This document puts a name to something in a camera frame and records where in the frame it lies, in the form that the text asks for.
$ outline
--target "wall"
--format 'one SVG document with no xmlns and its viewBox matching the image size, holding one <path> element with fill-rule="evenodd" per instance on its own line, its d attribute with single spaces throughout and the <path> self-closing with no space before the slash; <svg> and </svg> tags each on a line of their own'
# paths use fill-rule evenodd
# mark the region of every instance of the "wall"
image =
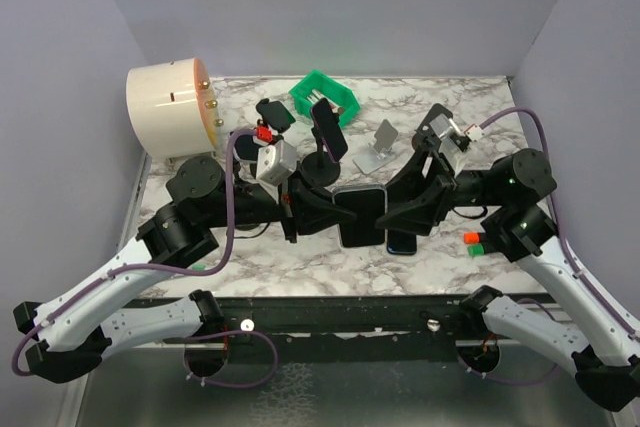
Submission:
<svg viewBox="0 0 640 427">
<path fill-rule="evenodd" d="M 115 0 L 151 63 L 216 75 L 513 75 L 556 0 Z"/>
<path fill-rule="evenodd" d="M 114 254 L 141 155 L 125 79 L 145 61 L 113 0 L 0 10 L 0 423 L 49 427 L 64 387 L 10 372 L 11 311 Z"/>
<path fill-rule="evenodd" d="M 559 0 L 513 83 L 546 126 L 570 242 L 636 316 L 638 32 L 640 0 Z"/>
</svg>

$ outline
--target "green basket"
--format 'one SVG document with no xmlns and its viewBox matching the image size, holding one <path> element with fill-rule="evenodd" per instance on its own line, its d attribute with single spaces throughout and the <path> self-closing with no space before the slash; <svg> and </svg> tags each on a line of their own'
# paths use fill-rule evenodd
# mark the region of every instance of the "green basket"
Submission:
<svg viewBox="0 0 640 427">
<path fill-rule="evenodd" d="M 325 97 L 344 109 L 344 112 L 340 115 L 340 127 L 347 125 L 360 110 L 360 104 L 358 104 L 356 96 L 353 95 L 351 90 L 327 77 L 319 70 L 312 70 L 309 75 L 289 91 L 293 97 L 296 111 L 305 117 L 311 118 L 312 104 L 307 100 L 307 97 L 311 95 L 313 89 L 322 92 Z"/>
</svg>

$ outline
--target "wire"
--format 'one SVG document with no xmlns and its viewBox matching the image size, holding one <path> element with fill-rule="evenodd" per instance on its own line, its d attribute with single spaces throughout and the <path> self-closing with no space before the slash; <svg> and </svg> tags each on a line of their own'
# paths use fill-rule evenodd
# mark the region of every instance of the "wire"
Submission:
<svg viewBox="0 0 640 427">
<path fill-rule="evenodd" d="M 189 359 L 187 357 L 187 350 L 185 348 L 183 363 L 184 363 L 184 368 L 187 370 L 189 374 L 187 375 L 187 380 L 189 379 L 197 380 L 200 383 L 202 383 L 203 386 L 204 384 L 209 384 L 209 385 L 215 385 L 217 387 L 225 387 L 227 389 L 244 390 L 244 389 L 253 389 L 255 387 L 260 387 L 261 385 L 264 385 L 267 382 L 269 382 L 271 379 L 273 379 L 273 377 L 276 375 L 276 371 L 278 370 L 278 363 L 279 363 L 278 350 L 276 349 L 276 346 L 273 343 L 273 341 L 262 332 L 256 332 L 254 330 L 246 330 L 246 331 L 245 330 L 229 330 L 227 332 L 220 332 L 218 334 L 189 337 L 187 340 L 212 340 L 212 339 L 219 339 L 223 337 L 227 338 L 230 335 L 245 335 L 245 334 L 260 337 L 262 340 L 264 340 L 267 343 L 267 345 L 271 349 L 271 352 L 273 353 L 273 364 L 271 365 L 271 370 L 269 370 L 269 373 L 267 375 L 265 375 L 259 380 L 256 380 L 254 382 L 248 382 L 246 384 L 232 384 L 229 382 L 223 382 L 221 380 L 213 380 L 211 379 L 211 377 L 198 377 L 193 372 L 191 372 L 191 369 L 189 368 Z"/>
<path fill-rule="evenodd" d="M 236 237 L 236 240 L 257 239 L 258 237 L 260 237 L 262 234 L 264 234 L 267 231 L 267 229 L 269 228 L 270 225 L 271 225 L 271 222 L 267 222 L 266 224 L 264 224 L 264 227 L 262 228 L 262 230 L 260 232 L 258 232 L 257 234 L 254 234 L 254 235 L 241 235 L 240 237 Z"/>
<path fill-rule="evenodd" d="M 540 302 L 538 302 L 535 299 L 530 299 L 528 297 L 525 297 L 525 298 L 520 299 L 517 303 L 518 304 L 535 304 L 545 314 L 547 314 L 551 320 L 553 320 L 554 322 L 556 320 L 556 318 L 549 311 L 549 309 L 547 309 L 544 305 L 542 305 Z M 491 336 L 487 337 L 487 339 L 482 343 L 482 345 L 484 346 L 490 338 L 491 338 Z M 508 385 L 510 387 L 531 387 L 531 386 L 534 386 L 534 385 L 539 385 L 539 384 L 542 384 L 544 382 L 547 382 L 547 381 L 553 379 L 560 372 L 560 367 L 558 366 L 558 364 L 554 363 L 553 367 L 551 367 L 551 370 L 549 370 L 549 372 L 547 372 L 546 374 L 544 374 L 542 377 L 540 377 L 538 379 L 533 379 L 533 380 L 509 380 L 509 379 L 501 379 L 500 377 L 494 377 L 493 375 L 488 374 L 486 372 L 479 372 L 477 370 L 472 369 L 471 367 L 469 367 L 469 365 L 464 361 L 464 359 L 460 355 L 458 355 L 458 362 L 460 362 L 460 364 L 467 370 L 467 373 L 473 374 L 476 377 L 481 377 L 482 379 L 488 379 L 488 380 L 490 380 L 492 382 L 495 382 L 497 384 Z"/>
<path fill-rule="evenodd" d="M 540 118 L 538 115 L 531 109 L 527 109 L 524 107 L 511 107 L 509 109 L 505 109 L 502 112 L 498 112 L 495 115 L 492 115 L 487 120 L 480 124 L 481 129 L 487 128 L 489 125 L 493 124 L 495 121 L 501 119 L 505 115 L 512 114 L 514 112 L 522 112 L 523 114 L 527 114 L 529 117 L 533 119 L 533 123 L 538 130 L 538 136 L 540 137 L 540 145 L 542 145 L 542 151 L 547 157 L 547 160 L 550 160 L 549 157 L 549 144 L 547 143 L 547 136 L 544 132 L 544 127 L 542 127 L 542 122 L 540 122 Z M 553 212 L 553 216 L 555 218 L 556 225 L 558 227 L 558 238 L 560 239 L 560 249 L 565 256 L 565 259 L 569 263 L 569 266 L 573 270 L 574 274 L 578 274 L 582 271 L 578 263 L 576 262 L 573 252 L 569 248 L 569 243 L 567 242 L 566 230 L 564 225 L 564 218 L 561 213 L 561 208 L 558 204 L 558 200 L 555 196 L 555 192 L 552 192 L 549 195 L 549 200 L 551 203 L 551 210 Z M 640 341 L 640 336 L 637 336 L 636 330 L 633 326 L 626 321 L 626 319 L 620 314 L 613 305 L 605 298 L 605 296 L 598 290 L 598 288 L 589 280 L 587 275 L 577 275 L 574 276 L 580 279 L 580 281 L 587 288 L 589 293 L 593 295 L 600 305 L 607 311 L 609 315 L 611 315 L 617 322 L 622 326 L 622 328 L 629 334 L 630 338 Z"/>
<path fill-rule="evenodd" d="M 453 210 L 454 214 L 462 217 L 463 219 L 469 219 L 469 220 L 484 219 L 487 216 L 487 214 L 489 213 L 489 209 L 487 208 L 486 205 L 482 206 L 482 212 L 477 214 L 477 215 L 465 215 L 465 214 L 461 214 L 456 209 L 452 209 L 452 210 Z"/>
<path fill-rule="evenodd" d="M 85 287 L 80 289 L 74 295 L 72 295 L 69 300 L 60 305 L 56 310 L 51 312 L 47 317 L 38 325 L 35 325 L 29 332 L 25 334 L 25 336 L 20 340 L 18 346 L 16 347 L 13 355 L 11 357 L 11 370 L 14 374 L 20 377 L 28 377 L 33 375 L 32 372 L 22 370 L 19 365 L 20 356 L 25 346 L 29 342 L 29 340 L 33 339 L 40 331 L 46 328 L 48 325 L 55 323 L 55 320 L 66 312 L 69 308 L 76 304 L 80 299 L 82 299 L 89 292 L 92 292 L 96 287 L 102 285 L 104 282 L 108 280 L 113 280 L 115 276 L 123 274 L 125 272 L 131 272 L 134 270 L 155 270 L 160 272 L 168 272 L 176 275 L 183 276 L 191 276 L 191 277 L 206 277 L 209 275 L 214 275 L 220 272 L 231 257 L 231 252 L 233 250 L 233 241 L 235 235 L 235 201 L 233 196 L 233 147 L 238 140 L 238 138 L 242 135 L 254 135 L 254 131 L 250 129 L 240 129 L 236 130 L 231 134 L 229 138 L 229 143 L 227 145 L 226 152 L 226 171 L 225 171 L 225 195 L 226 195 L 226 207 L 227 207 L 227 243 L 225 245 L 224 252 L 222 253 L 222 257 L 220 258 L 218 264 L 211 269 L 195 271 L 195 270 L 186 270 L 180 267 L 171 267 L 169 265 L 162 264 L 129 264 L 122 267 L 118 267 L 116 269 L 111 269 L 107 271 L 104 277 L 99 277 Z"/>
</svg>

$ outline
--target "green object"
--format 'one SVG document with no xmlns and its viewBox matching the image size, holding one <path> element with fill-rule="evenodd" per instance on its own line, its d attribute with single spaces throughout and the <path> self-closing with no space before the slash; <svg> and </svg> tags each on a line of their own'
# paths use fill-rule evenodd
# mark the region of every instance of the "green object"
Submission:
<svg viewBox="0 0 640 427">
<path fill-rule="evenodd" d="M 307 97 L 314 89 L 322 92 L 330 101 L 344 109 L 344 112 L 340 114 L 340 127 L 347 125 L 360 110 L 360 104 L 350 89 L 327 77 L 319 70 L 312 70 L 289 91 L 293 97 L 296 111 L 305 117 L 311 118 L 313 104 L 309 102 Z"/>
<path fill-rule="evenodd" d="M 467 251 L 471 257 L 478 257 L 484 255 L 484 247 L 482 244 L 473 244 L 467 247 Z"/>
</svg>

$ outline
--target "white marble surface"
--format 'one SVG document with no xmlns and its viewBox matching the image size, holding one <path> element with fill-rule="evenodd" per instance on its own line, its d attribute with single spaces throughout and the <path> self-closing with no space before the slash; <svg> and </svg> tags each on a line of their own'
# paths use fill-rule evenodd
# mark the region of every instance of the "white marble surface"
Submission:
<svg viewBox="0 0 640 427">
<path fill-rule="evenodd" d="M 212 79 L 225 128 L 255 125 L 258 100 L 265 97 L 280 100 L 298 120 L 285 134 L 286 140 L 297 146 L 301 157 L 312 152 L 315 144 L 310 133 L 311 122 L 295 113 L 288 94 L 298 80 Z M 361 110 L 344 129 L 349 152 L 342 161 L 342 175 L 336 185 L 386 183 L 411 156 L 413 132 L 434 103 L 442 103 L 452 110 L 456 121 L 464 127 L 513 106 L 504 78 L 337 80 L 354 91 Z M 364 176 L 353 158 L 373 139 L 373 133 L 385 118 L 400 132 L 394 147 L 399 155 L 387 166 Z M 489 167 L 501 155 L 526 146 L 515 115 L 494 124 L 490 133 L 474 144 L 475 151 L 467 168 Z M 164 184 L 178 165 L 178 162 L 174 165 L 153 162 L 142 200 L 140 223 L 169 202 Z M 258 239 L 237 240 L 231 261 L 221 273 L 207 278 L 173 278 L 144 295 L 184 296 L 197 288 L 220 296 L 441 294 L 469 293 L 482 284 L 511 293 L 542 290 L 528 274 L 501 255 L 470 258 L 462 236 L 478 228 L 479 221 L 450 213 L 431 236 L 418 237 L 415 256 L 404 257 L 388 254 L 384 245 L 342 249 L 337 227 L 314 236 L 299 237 L 297 244 L 289 244 L 280 225 L 274 224 Z M 220 245 L 224 245 L 224 229 L 215 229 L 214 235 Z M 218 249 L 201 262 L 215 265 L 221 251 Z"/>
</svg>

